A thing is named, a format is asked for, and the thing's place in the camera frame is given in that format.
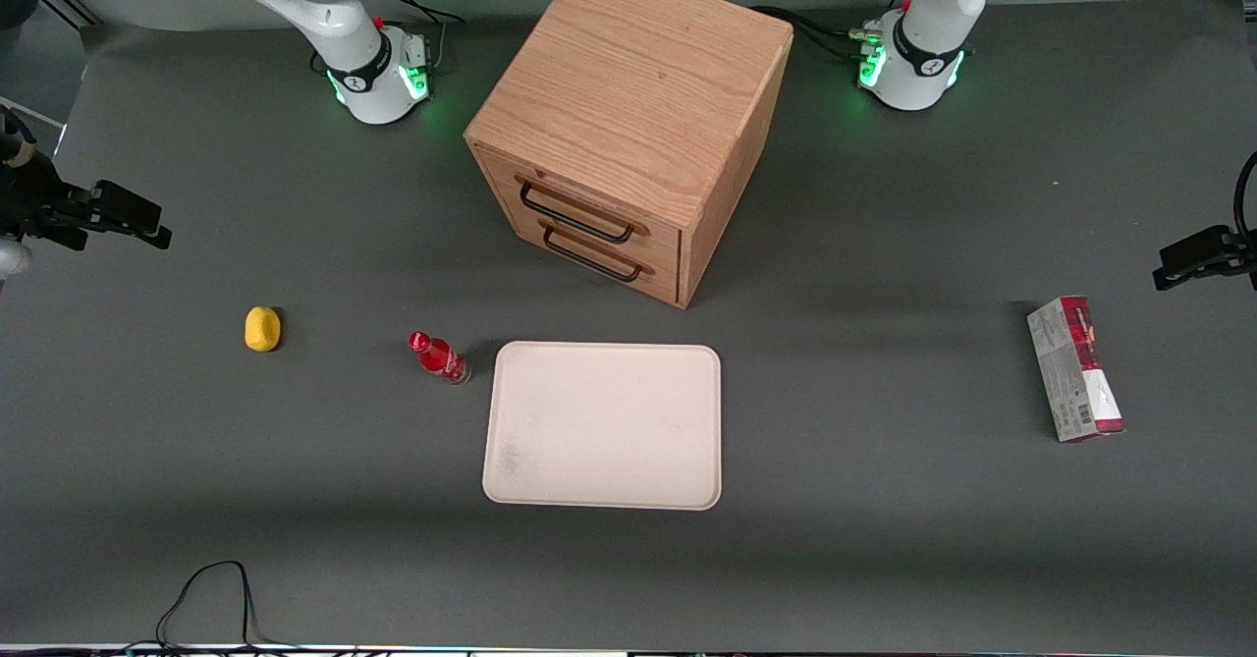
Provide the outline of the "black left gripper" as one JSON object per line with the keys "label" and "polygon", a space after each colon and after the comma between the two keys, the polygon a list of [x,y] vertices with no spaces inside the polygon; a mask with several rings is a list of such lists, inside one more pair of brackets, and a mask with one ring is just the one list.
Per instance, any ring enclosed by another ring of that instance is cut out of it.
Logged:
{"label": "black left gripper", "polygon": [[1161,268],[1153,271],[1156,291],[1168,291],[1199,278],[1244,275],[1257,289],[1254,232],[1210,226],[1160,249]]}

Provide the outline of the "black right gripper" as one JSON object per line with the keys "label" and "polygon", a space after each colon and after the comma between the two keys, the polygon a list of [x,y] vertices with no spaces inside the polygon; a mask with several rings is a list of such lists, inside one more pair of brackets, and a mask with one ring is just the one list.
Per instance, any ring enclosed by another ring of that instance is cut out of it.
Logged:
{"label": "black right gripper", "polygon": [[21,242],[44,237],[70,250],[82,251],[88,232],[113,232],[134,237],[160,250],[170,247],[173,232],[161,226],[161,206],[109,180],[91,188],[89,220],[85,188],[64,182],[53,161],[26,141],[4,141],[1,147],[1,236]]}

